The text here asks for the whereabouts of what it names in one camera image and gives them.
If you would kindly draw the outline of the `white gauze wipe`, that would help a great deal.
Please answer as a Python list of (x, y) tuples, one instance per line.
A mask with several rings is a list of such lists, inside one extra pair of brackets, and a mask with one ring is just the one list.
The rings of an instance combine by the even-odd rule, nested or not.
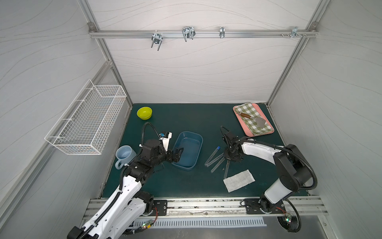
[(255, 182), (255, 178), (249, 170), (245, 170), (238, 174), (235, 174), (234, 176), (224, 179), (223, 182), (228, 193), (231, 193), (248, 184)]

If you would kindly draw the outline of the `blue capped test tube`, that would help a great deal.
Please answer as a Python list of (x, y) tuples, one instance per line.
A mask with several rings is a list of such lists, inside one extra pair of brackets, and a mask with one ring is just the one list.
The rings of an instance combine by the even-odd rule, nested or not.
[(212, 154), (208, 157), (207, 161), (205, 162), (205, 166), (208, 165), (208, 163), (210, 163), (213, 159), (213, 157), (217, 154), (217, 152), (220, 150), (220, 146), (218, 146), (213, 152)]

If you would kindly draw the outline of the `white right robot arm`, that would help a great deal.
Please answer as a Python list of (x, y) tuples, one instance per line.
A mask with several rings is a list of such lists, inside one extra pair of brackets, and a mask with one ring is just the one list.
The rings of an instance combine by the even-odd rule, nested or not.
[(317, 176), (294, 144), (277, 146), (249, 137), (239, 138), (232, 132), (223, 132), (227, 147), (224, 157), (228, 161), (241, 161), (244, 155), (268, 161), (276, 167), (278, 179), (261, 195), (256, 203), (269, 214), (276, 205), (299, 190), (312, 190), (318, 185)]

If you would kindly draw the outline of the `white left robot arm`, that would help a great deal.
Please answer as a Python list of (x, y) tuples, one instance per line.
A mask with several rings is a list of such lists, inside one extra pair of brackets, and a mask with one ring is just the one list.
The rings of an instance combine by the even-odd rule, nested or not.
[(69, 239), (118, 239), (138, 217), (153, 210), (153, 196), (141, 190), (156, 166), (178, 162), (183, 148), (168, 148), (168, 140), (146, 141), (120, 175), (119, 186), (95, 215), (81, 228), (73, 227)]

